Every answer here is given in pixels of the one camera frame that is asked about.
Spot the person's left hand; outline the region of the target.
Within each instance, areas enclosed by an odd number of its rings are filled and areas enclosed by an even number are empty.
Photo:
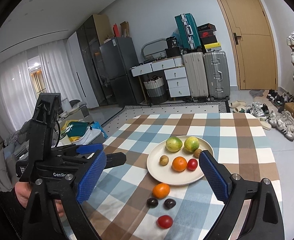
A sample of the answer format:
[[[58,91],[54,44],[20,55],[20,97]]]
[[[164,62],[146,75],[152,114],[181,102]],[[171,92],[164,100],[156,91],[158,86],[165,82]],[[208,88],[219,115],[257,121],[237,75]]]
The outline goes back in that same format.
[[[19,201],[19,203],[26,208],[33,186],[30,183],[27,182],[17,182],[15,184],[15,194],[16,197]],[[62,205],[62,201],[61,200],[55,200],[55,204],[56,204],[56,209],[58,212],[58,215],[60,218],[62,218],[65,215],[65,211]]]

